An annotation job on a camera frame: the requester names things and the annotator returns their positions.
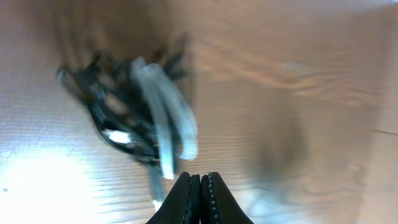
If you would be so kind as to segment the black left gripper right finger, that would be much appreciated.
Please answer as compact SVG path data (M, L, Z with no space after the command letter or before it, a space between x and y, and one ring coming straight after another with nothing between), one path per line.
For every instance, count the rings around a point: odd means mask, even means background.
M218 172L201 178L201 224L253 224Z

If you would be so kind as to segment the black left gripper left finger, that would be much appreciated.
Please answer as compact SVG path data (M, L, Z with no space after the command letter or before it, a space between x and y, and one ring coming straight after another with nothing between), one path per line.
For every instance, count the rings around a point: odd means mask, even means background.
M200 176L182 172L147 224L200 224Z

